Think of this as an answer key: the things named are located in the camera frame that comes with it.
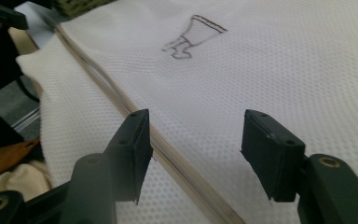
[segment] gray floor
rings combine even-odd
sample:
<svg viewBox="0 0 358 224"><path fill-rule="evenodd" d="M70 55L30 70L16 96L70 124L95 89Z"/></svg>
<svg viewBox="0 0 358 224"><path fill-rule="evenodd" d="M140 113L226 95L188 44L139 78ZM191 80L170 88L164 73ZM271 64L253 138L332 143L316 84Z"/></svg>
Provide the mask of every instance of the gray floor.
<svg viewBox="0 0 358 224"><path fill-rule="evenodd" d="M36 96L31 80L26 76L22 76L21 80L27 90ZM0 90L0 116L19 131L25 140L31 140L40 135L38 107L39 103L29 99L15 81Z"/></svg>

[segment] drawing on fabric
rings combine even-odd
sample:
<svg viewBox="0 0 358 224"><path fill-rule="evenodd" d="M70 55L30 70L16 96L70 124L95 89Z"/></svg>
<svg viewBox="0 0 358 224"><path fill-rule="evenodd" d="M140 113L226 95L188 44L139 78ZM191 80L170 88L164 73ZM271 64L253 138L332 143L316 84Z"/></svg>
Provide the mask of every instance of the drawing on fabric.
<svg viewBox="0 0 358 224"><path fill-rule="evenodd" d="M220 25L209 21L202 16L194 15L190 19L187 29L173 42L167 44L162 49L167 51L173 49L171 54L175 59L190 59L192 56L188 52L217 35L221 35L227 30Z"/></svg>

